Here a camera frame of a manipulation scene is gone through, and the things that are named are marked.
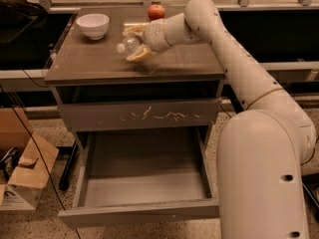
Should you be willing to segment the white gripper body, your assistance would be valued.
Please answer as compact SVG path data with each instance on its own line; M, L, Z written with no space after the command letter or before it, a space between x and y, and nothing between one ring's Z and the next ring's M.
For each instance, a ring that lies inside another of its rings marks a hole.
M164 19L154 20L146 25L144 43L157 53L165 52L170 48L170 44L164 33Z

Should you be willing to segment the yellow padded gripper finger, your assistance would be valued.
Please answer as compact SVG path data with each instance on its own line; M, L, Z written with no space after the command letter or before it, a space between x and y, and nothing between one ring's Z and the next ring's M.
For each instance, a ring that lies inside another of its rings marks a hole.
M125 37L129 36L137 36L139 38L142 38L145 35L145 31L149 25L148 24L139 24L139 25L133 25L126 27L123 31L123 35Z
M138 63L142 62L155 54L153 50L147 45L140 45L131 55L126 57L128 62Z

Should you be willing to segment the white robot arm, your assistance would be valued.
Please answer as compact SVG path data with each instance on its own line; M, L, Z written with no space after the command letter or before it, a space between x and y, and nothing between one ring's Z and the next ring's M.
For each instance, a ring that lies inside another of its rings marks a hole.
M309 239L301 164L314 152L315 125L228 32L214 3L190 0L182 13L123 34L142 42L130 62L181 44L208 44L240 102L216 150L222 239Z

